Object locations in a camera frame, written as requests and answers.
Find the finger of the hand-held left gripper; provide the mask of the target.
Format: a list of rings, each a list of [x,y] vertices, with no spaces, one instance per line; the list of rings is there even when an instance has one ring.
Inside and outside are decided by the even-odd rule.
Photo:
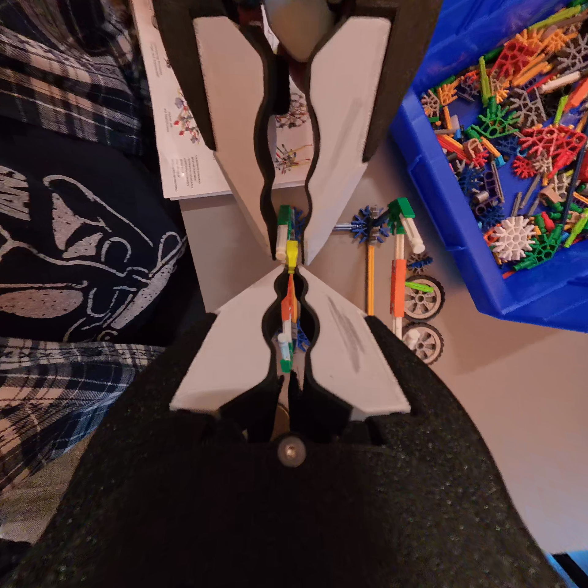
[[[194,19],[194,30],[215,160],[263,250],[283,261],[285,253],[276,253],[272,202],[275,55],[262,26],[240,26],[227,16],[216,16]]]
[[[304,265],[326,244],[367,168],[364,149],[391,28],[387,18],[350,17],[309,64],[314,153],[305,184]]]

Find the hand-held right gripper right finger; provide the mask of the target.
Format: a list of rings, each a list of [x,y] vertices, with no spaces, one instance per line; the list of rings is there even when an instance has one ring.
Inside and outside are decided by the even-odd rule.
[[[354,420],[410,412],[410,403],[366,321],[367,314],[306,268],[301,301],[315,321],[309,379],[346,404]]]

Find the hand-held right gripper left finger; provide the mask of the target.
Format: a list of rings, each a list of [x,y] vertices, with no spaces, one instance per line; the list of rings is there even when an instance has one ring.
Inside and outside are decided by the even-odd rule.
[[[273,269],[216,311],[170,410],[219,416],[247,393],[274,395],[279,383],[276,349],[263,319],[278,300],[281,286],[275,283],[286,276],[285,269]]]

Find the toy construction frame model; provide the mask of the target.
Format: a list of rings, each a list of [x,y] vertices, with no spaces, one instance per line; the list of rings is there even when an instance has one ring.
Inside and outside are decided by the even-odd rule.
[[[302,244],[302,212],[290,205],[281,205],[277,213],[276,259],[286,266],[286,243],[288,239]],[[367,245],[366,257],[366,312],[374,315],[375,301],[375,251],[376,244],[384,243],[393,236],[395,253],[392,262],[390,312],[393,316],[393,331],[402,337],[405,318],[405,282],[407,281],[407,256],[405,240],[408,239],[413,253],[424,252],[423,239],[415,224],[415,212],[407,198],[398,198],[388,204],[386,210],[367,206],[361,209],[348,224],[336,224],[337,231],[349,232],[353,239]],[[305,352],[310,347],[306,333],[301,329],[302,281],[288,274],[288,283],[281,300],[281,328],[276,342],[280,353],[280,368],[290,373],[297,351]]]

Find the blue plastic bin with tag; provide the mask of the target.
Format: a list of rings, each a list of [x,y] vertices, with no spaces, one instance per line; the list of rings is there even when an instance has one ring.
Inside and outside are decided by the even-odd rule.
[[[587,243],[504,279],[450,171],[420,96],[565,1],[444,1],[390,132],[477,308],[497,319],[587,333]]]

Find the pile of colourful toy pieces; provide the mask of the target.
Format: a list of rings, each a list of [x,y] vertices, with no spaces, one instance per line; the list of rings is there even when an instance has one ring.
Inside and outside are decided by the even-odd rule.
[[[419,99],[504,279],[587,241],[587,1]]]

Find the white instruction booklet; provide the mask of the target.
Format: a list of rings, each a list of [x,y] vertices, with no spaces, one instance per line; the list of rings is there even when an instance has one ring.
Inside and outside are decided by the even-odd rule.
[[[153,111],[164,197],[173,201],[229,194],[230,188],[205,145],[166,56],[152,1],[130,1]],[[306,100],[290,81],[290,109],[276,119],[273,187],[305,183],[313,156]]]

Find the grey toy wheel black tyre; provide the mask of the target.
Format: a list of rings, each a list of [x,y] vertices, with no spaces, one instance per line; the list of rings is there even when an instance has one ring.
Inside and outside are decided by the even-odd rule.
[[[411,282],[429,283],[435,287],[434,293],[423,293],[415,290],[405,291],[405,318],[416,322],[427,322],[436,317],[443,309],[446,300],[445,289],[434,277],[421,275],[411,277]]]
[[[424,363],[437,362],[445,349],[441,332],[425,322],[409,322],[402,328],[402,341]]]

